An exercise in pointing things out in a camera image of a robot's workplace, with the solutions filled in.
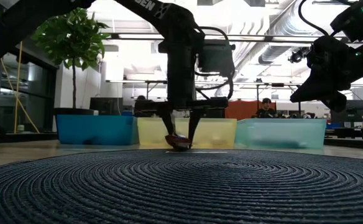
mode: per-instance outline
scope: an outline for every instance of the teal bin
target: teal bin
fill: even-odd
[[[139,143],[137,118],[132,116],[57,115],[62,144],[128,146]]]
[[[236,146],[322,149],[325,119],[245,119],[238,121]]]

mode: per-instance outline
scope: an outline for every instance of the person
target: person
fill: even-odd
[[[152,100],[146,100],[145,96],[140,95],[137,97],[136,102],[134,104],[134,109],[133,109],[133,115],[137,118],[150,118],[152,117],[155,113],[151,113],[151,112],[143,112],[141,111],[141,109],[144,107],[145,104],[147,103],[151,103],[153,102]]]
[[[264,98],[262,101],[262,108],[257,110],[256,116],[258,118],[275,118],[276,112],[274,109],[270,108],[271,100]]]

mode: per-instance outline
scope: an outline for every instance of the computer monitor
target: computer monitor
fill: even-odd
[[[122,98],[92,97],[90,109],[99,111],[99,115],[121,115],[123,111]]]
[[[346,109],[340,113],[331,111],[332,123],[362,122],[363,100],[348,100]]]

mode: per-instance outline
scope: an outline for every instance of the yellow bin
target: yellow bin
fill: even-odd
[[[188,136],[188,118],[176,118],[176,133]],[[169,148],[165,140],[167,129],[161,118],[137,120],[140,145],[144,148]],[[234,147],[237,119],[202,118],[195,131],[194,149],[227,149]]]

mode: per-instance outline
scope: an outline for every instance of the green leaves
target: green leaves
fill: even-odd
[[[108,28],[102,22],[88,18],[86,9],[77,8],[68,14],[55,16],[45,21],[33,34],[37,46],[44,50],[54,63],[62,62],[66,68],[75,66],[82,70],[97,66],[97,56],[104,57],[102,41],[109,34],[102,34],[101,29]]]

